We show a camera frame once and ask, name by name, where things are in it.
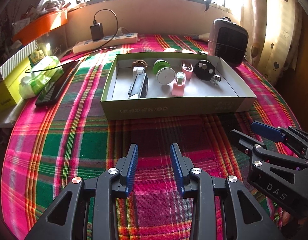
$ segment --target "power adapter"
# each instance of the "power adapter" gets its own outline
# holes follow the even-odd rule
[[[104,38],[102,23],[96,23],[96,20],[93,20],[93,25],[90,28],[92,41],[99,41]]]

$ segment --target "plaid tablecloth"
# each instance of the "plaid tablecloth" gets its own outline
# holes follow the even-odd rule
[[[85,58],[56,105],[36,108],[35,99],[28,101],[10,138],[1,185],[4,221],[18,239],[24,239],[71,178],[98,176],[125,156],[131,143],[139,146],[139,160],[131,196],[117,200],[121,240],[189,237],[193,202],[177,192],[169,157],[171,143],[178,143],[195,166],[211,175],[234,174],[244,181],[281,226],[281,208],[246,183],[248,157],[232,148],[227,138],[232,129],[255,137],[250,130],[253,120],[298,127],[281,96],[252,67],[241,64],[236,69],[257,95],[249,112],[107,121],[100,98],[115,55],[167,48],[197,52],[207,45],[189,37],[140,35],[137,44]],[[269,149],[291,154],[281,143],[263,141]],[[219,204],[217,232],[221,239]]]

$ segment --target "phone screen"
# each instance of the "phone screen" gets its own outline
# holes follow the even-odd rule
[[[64,64],[62,66],[63,74],[60,77],[52,76],[52,78],[39,94],[35,105],[46,105],[48,102],[52,103],[53,100],[57,99],[57,96],[60,95],[60,92],[62,92],[65,87],[64,85],[66,80],[74,74],[79,63],[80,61],[72,61]]]

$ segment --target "open shallow box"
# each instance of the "open shallow box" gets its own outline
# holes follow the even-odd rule
[[[142,59],[149,67],[146,98],[128,99],[132,83],[132,62]],[[218,86],[198,79],[195,74],[186,81],[183,97],[171,95],[173,83],[160,85],[152,72],[154,62],[163,59],[175,72],[181,71],[181,62],[195,64],[207,59],[221,76]],[[108,120],[124,120],[193,114],[212,114],[248,111],[256,96],[243,79],[221,58],[182,52],[141,52],[119,54],[110,68],[101,104]]]

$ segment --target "black oval object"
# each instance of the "black oval object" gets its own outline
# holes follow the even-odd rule
[[[196,63],[193,72],[199,79],[210,81],[215,75],[215,67],[207,60],[200,60]]]

